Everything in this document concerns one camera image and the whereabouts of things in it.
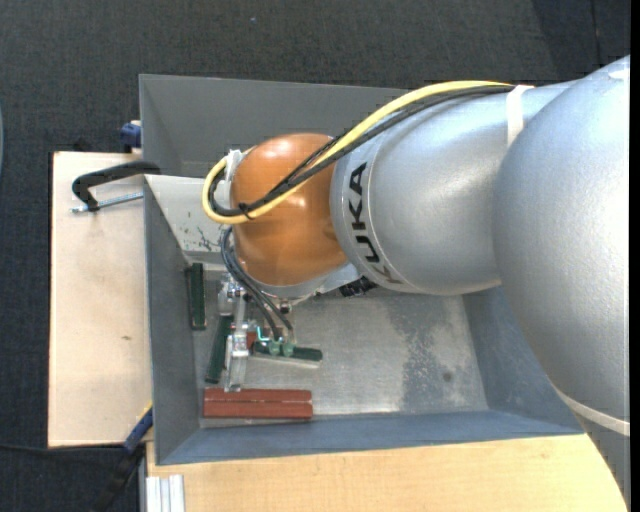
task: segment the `wooden board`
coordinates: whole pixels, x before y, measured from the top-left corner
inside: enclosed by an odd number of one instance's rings
[[[156,466],[184,475],[187,511],[626,510],[586,434],[276,459]]]
[[[51,214],[49,446],[121,443],[151,399],[142,201],[94,213],[73,180],[138,155],[55,153]],[[98,200],[141,190],[131,178]]]

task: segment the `gray carpet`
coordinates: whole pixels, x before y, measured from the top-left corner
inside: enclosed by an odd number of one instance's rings
[[[138,117],[139,73],[401,88],[546,83],[629,53],[629,20],[624,0],[0,0],[0,511],[87,510],[117,461],[113,448],[39,450],[48,155],[120,151],[119,127]],[[131,486],[114,510],[136,506]]]

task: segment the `yellow cable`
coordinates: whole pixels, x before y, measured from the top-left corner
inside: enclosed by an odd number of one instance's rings
[[[369,117],[367,117],[366,119],[358,123],[344,137],[341,137],[340,140],[334,146],[332,146],[326,153],[323,153],[320,157],[318,157],[318,159],[313,162],[313,165],[323,162],[324,160],[329,158],[331,155],[335,154],[336,152],[346,147],[348,144],[351,144],[353,141],[358,139],[358,137],[360,137],[362,134],[364,134],[367,130],[369,130],[371,127],[376,125],[382,119],[384,119],[388,115],[392,114],[393,112],[401,109],[402,107],[414,101],[421,100],[428,96],[433,96],[434,94],[452,92],[460,89],[468,89],[471,87],[483,87],[487,85],[506,86],[509,84],[503,84],[500,82],[465,80],[465,81],[459,81],[459,82],[445,82],[441,84],[428,85],[426,87],[422,87],[421,89],[417,89],[415,91],[411,91],[407,94],[404,94],[403,96],[400,96],[399,98],[396,98],[395,100],[387,103],[386,105],[381,107],[379,110],[376,110]],[[211,205],[209,204],[209,189],[211,187],[211,184],[213,183],[213,180],[215,179],[215,177],[224,170],[226,162],[227,162],[227,159],[225,157],[222,160],[220,160],[216,165],[214,165],[211,171],[209,171],[209,174],[207,175],[207,178],[204,182],[204,187],[202,189],[202,208],[204,209],[205,213],[209,216],[209,218],[211,218],[212,220],[220,224],[242,224],[243,222],[247,222],[249,220],[245,215],[232,215],[232,216],[220,215],[214,212],[213,209],[211,208]],[[279,205],[291,194],[295,194],[298,191],[298,189],[302,187],[305,183],[306,182],[299,183],[298,185],[287,190],[286,192],[279,195],[278,197],[273,198],[268,203],[263,204],[262,206],[256,208],[251,212],[251,218],[255,219],[257,217],[260,217],[261,215],[264,215],[265,213],[267,213],[269,210],[275,208],[277,205]]]

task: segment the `wire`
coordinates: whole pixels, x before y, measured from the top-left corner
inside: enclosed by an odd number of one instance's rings
[[[423,104],[421,108],[412,110],[412,113],[409,115],[413,115],[420,110],[424,110],[425,108],[436,105],[438,103],[449,101],[454,97],[479,94],[481,92],[506,92],[512,88],[513,86],[498,82],[460,81],[430,85],[427,87],[423,87],[422,89],[409,92],[391,101],[387,105],[371,114],[365,120],[349,130],[344,136],[331,141],[327,145],[328,149],[317,156],[317,158],[314,157],[316,157],[318,152],[315,152],[313,155],[308,157],[303,163],[303,166],[308,165],[310,161],[314,161],[315,163],[312,169],[315,172],[313,174],[305,172],[299,176],[295,176],[300,170],[300,166],[298,166],[296,169],[294,169],[294,171],[292,171],[292,173],[290,173],[287,178],[285,178],[285,180],[276,185],[276,187],[274,187],[274,189],[267,193],[263,198],[254,201],[250,205],[239,205],[240,208],[233,210],[226,210],[221,208],[219,205],[216,205],[216,209],[214,210],[211,207],[211,204],[213,203],[215,205],[216,203],[215,201],[211,200],[211,187],[214,182],[217,183],[216,179],[218,181],[221,179],[221,172],[226,166],[225,157],[213,166],[213,168],[207,175],[207,178],[205,179],[201,198],[202,207],[205,213],[211,219],[221,224],[241,224],[247,222],[248,220],[255,219],[280,204],[291,194],[295,193],[304,184],[304,182],[311,178],[315,173],[320,172],[322,169],[330,165],[330,163],[336,161],[345,154],[348,154],[356,147],[364,144],[364,142],[370,140],[373,136],[380,133],[380,131],[382,130],[376,131],[375,135],[367,132],[373,132],[373,127],[391,114],[397,115],[394,116],[394,118],[387,120],[389,121],[389,124],[385,125],[386,127],[383,128],[383,130],[389,128],[393,124],[397,124],[398,122],[400,122],[400,120],[402,120],[396,119],[399,115],[401,115],[400,111],[402,109],[413,103],[425,100],[426,98],[437,96],[437,98],[434,98],[436,101]]]
[[[269,297],[267,297],[258,288],[258,286],[251,279],[251,277],[242,269],[240,264],[237,262],[235,258],[235,252],[231,249],[230,243],[229,243],[231,232],[232,232],[232,228],[228,228],[225,231],[224,235],[222,236],[222,242],[220,244],[221,245],[220,253],[222,254],[222,259],[227,269],[229,270],[233,278],[236,281],[238,281],[242,286],[244,286],[245,289],[247,289],[251,295],[253,295],[255,299],[255,303],[260,309],[260,311],[262,312],[262,314],[264,315],[265,319],[267,320],[267,323],[269,324],[269,327],[271,328],[271,332],[273,332],[274,337],[276,335],[277,327],[275,322],[273,321],[273,317],[271,316],[271,313],[267,309],[267,306],[282,321],[282,323],[285,325],[285,327],[289,331],[293,331],[293,325],[291,325],[291,322],[289,321],[289,319],[286,318],[284,314],[278,309],[278,307],[271,301],[271,299],[269,299]]]

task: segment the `black strap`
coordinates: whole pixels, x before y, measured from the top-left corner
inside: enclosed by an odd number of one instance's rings
[[[118,497],[135,474],[145,453],[144,443],[139,444],[133,453],[127,453],[118,463],[107,486],[102,490],[89,512],[105,512]]]

